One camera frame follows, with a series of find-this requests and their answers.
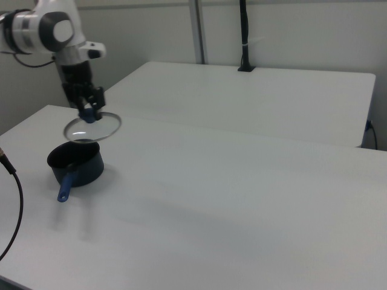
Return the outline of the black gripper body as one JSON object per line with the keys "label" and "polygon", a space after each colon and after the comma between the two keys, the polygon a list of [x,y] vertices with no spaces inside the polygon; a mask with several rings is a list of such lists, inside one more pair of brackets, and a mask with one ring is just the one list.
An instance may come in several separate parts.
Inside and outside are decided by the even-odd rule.
{"label": "black gripper body", "polygon": [[75,65],[62,65],[62,83],[83,83],[85,85],[84,98],[91,96],[92,72],[89,61],[84,61]]}

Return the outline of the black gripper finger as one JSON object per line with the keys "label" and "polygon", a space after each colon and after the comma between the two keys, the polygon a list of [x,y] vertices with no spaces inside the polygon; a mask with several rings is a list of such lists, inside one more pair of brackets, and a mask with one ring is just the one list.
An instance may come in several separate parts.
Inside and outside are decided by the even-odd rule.
{"label": "black gripper finger", "polygon": [[83,83],[63,83],[62,84],[66,98],[72,108],[76,108],[80,114],[85,110]]}
{"label": "black gripper finger", "polygon": [[89,104],[91,105],[94,119],[100,120],[102,118],[101,109],[106,105],[104,90],[101,86],[91,88]]}

